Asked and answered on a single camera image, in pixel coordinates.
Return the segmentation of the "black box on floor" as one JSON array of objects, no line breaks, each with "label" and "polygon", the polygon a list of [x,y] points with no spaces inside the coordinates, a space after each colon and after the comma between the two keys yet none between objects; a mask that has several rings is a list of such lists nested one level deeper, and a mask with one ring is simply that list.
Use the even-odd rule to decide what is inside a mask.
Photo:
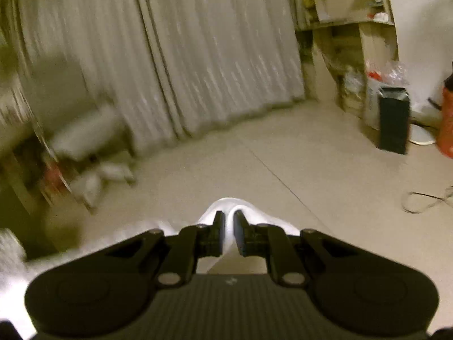
[{"label": "black box on floor", "polygon": [[378,100],[379,149],[396,154],[406,154],[411,110],[408,92],[401,87],[382,87]]}]

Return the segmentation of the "wooden shelf unit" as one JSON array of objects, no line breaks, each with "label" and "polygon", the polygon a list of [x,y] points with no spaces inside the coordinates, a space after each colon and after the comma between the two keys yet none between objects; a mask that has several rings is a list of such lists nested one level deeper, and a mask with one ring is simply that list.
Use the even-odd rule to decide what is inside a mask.
[{"label": "wooden shelf unit", "polygon": [[308,95],[361,118],[368,81],[398,61],[390,0],[294,0]]}]

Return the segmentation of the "grey star curtain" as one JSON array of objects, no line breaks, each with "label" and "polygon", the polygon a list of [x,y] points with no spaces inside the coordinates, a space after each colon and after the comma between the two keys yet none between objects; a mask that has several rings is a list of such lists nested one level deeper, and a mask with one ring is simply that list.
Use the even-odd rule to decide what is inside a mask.
[{"label": "grey star curtain", "polygon": [[24,72],[77,62],[138,151],[305,97],[289,0],[1,0]]}]

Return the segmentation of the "grey office chair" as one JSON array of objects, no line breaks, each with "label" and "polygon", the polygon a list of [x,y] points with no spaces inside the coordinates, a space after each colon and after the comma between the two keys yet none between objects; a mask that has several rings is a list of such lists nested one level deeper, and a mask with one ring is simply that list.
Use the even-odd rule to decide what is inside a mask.
[{"label": "grey office chair", "polygon": [[80,65],[39,59],[24,77],[25,100],[44,147],[44,178],[94,212],[105,183],[135,185],[132,132],[114,99],[90,94]]}]

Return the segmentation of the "orange bag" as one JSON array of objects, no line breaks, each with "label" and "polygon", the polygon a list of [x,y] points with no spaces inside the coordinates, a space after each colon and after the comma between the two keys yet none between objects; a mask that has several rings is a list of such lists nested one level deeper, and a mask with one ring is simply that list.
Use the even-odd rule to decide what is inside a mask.
[{"label": "orange bag", "polygon": [[437,137],[439,150],[450,158],[453,157],[453,75],[444,81],[441,106],[441,126]]}]

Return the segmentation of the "white Pooh t-shirt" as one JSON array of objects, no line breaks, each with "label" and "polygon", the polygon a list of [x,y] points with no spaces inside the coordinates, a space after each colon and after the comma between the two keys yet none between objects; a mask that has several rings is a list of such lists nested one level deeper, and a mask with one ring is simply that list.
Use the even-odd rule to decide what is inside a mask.
[{"label": "white Pooh t-shirt", "polygon": [[[264,263],[253,259],[251,267],[247,267],[245,260],[240,258],[233,238],[233,213],[242,210],[247,220],[252,224],[269,224],[282,227],[286,233],[295,235],[298,229],[291,223],[271,216],[258,209],[252,203],[237,198],[221,198],[213,202],[197,221],[198,224],[210,224],[218,210],[226,214],[226,241],[223,244],[224,253],[219,258],[203,258],[198,264],[198,273],[223,273],[228,268],[234,273],[262,273]],[[161,229],[168,236],[178,234],[182,228],[191,222],[169,219],[147,219],[129,223],[121,229],[109,233],[107,236],[96,238],[78,248],[67,249],[48,258],[40,258],[25,262],[25,250],[19,245],[18,239],[11,233],[1,234],[1,320],[10,321],[18,330],[23,339],[30,339],[36,334],[35,327],[25,310],[24,297],[28,284],[39,273],[43,273],[63,263],[86,256],[103,248],[120,243],[140,233],[151,229]]]}]

